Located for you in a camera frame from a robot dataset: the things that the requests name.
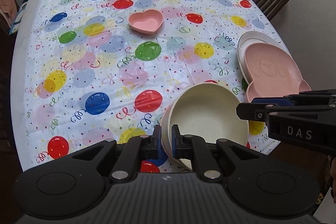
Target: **red balloon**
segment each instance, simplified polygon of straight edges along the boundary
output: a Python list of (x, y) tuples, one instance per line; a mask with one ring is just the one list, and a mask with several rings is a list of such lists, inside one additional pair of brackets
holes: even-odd
[(67, 155), (69, 143), (61, 136), (55, 136), (48, 142), (48, 154), (53, 159)]
[(251, 8), (252, 7), (251, 3), (248, 0), (242, 0), (240, 2), (240, 5), (244, 8)]
[(153, 163), (143, 160), (141, 162), (140, 172), (144, 173), (160, 173), (160, 169)]
[(187, 14), (187, 20), (200, 24), (203, 22), (203, 17), (198, 14)]
[(141, 112), (148, 113), (157, 110), (162, 103), (162, 96), (156, 90), (145, 90), (135, 99), (135, 108)]
[(133, 5), (133, 1), (131, 0), (117, 0), (113, 3), (114, 8), (116, 9), (126, 9)]
[(218, 84), (218, 83), (217, 83), (216, 81), (214, 81), (214, 80), (207, 80), (207, 81), (205, 81), (205, 82)]

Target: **pink heart-shaped bowl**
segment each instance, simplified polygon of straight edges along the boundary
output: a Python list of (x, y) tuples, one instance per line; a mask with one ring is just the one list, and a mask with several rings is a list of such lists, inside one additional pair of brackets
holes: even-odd
[(158, 10), (136, 12), (129, 16), (128, 22), (133, 30), (145, 34), (154, 34), (162, 25), (163, 15)]

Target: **balloon print tablecloth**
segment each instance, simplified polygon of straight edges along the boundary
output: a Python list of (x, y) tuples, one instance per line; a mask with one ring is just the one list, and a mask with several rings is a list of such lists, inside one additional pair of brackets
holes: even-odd
[[(164, 16), (154, 35), (128, 25), (130, 13), (146, 9)], [(24, 156), (38, 165), (106, 138), (151, 135), (195, 83), (215, 81), (244, 101), (236, 47), (248, 30), (286, 50), (251, 0), (40, 0), (22, 68), (26, 134), (15, 132)], [(250, 123), (248, 147), (268, 154), (277, 144), (264, 123)], [(184, 171), (166, 155), (142, 170)]]

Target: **pink cloth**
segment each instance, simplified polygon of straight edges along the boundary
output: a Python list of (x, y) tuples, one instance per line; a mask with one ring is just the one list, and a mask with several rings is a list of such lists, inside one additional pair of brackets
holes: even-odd
[(0, 0), (0, 10), (0, 13), (11, 27), (17, 14), (15, 0)]

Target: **white plate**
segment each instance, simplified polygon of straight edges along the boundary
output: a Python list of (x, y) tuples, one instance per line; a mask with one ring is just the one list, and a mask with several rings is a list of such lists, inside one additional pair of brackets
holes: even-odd
[(276, 42), (273, 38), (269, 37), (268, 35), (262, 32), (249, 31), (249, 32), (244, 33), (239, 38), (238, 47), (237, 47), (238, 63), (239, 63), (241, 73), (247, 84), (251, 83), (251, 79), (249, 78), (248, 73), (247, 73), (244, 53), (245, 53), (246, 48), (249, 45), (255, 44), (255, 43), (267, 43), (267, 44), (274, 45), (278, 48), (281, 48), (278, 42)]
[[(249, 125), (248, 121), (241, 120), (236, 115), (238, 104), (239, 100), (233, 93), (214, 83), (200, 83), (183, 92), (169, 111), (167, 131), (170, 150), (171, 127), (174, 124), (178, 125), (181, 135), (201, 136), (208, 143), (226, 138), (246, 146)], [(192, 169), (190, 160), (176, 161), (187, 169)]]

